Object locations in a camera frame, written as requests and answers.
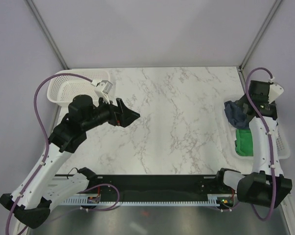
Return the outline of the dark blue towel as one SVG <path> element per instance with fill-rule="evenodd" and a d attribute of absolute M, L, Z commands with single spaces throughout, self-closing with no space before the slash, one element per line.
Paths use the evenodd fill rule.
<path fill-rule="evenodd" d="M 248 104 L 239 102 L 238 100 L 226 101 L 224 103 L 224 112 L 228 122 L 236 129 L 249 130 L 249 122 L 247 117 Z"/>

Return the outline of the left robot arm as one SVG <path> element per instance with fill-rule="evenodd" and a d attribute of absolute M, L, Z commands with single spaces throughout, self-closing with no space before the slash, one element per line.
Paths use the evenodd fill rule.
<path fill-rule="evenodd" d="M 86 140 L 86 132 L 104 123 L 112 126 L 127 127 L 140 118 L 121 98 L 105 103 L 99 99 L 99 105 L 86 95 L 78 95 L 68 105 L 64 116 L 47 140 L 45 153 L 33 167 L 23 183 L 12 193 L 3 194 L 0 204 L 10 211 L 25 226 L 35 229 L 41 226 L 52 210 L 76 193 L 96 191 L 98 181 L 94 172 L 82 168 L 56 187 L 49 184 L 61 166 L 72 156 Z"/>

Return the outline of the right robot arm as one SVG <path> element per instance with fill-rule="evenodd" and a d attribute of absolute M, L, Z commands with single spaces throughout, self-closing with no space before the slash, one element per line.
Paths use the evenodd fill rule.
<path fill-rule="evenodd" d="M 276 208 L 290 193 L 293 184 L 284 177 L 276 143 L 277 109 L 275 99 L 283 93 L 280 85 L 252 80 L 247 92 L 235 105 L 249 127 L 253 147 L 253 166 L 248 175 L 221 168 L 214 181 L 215 189 L 226 193 L 231 188 L 240 202 Z"/>

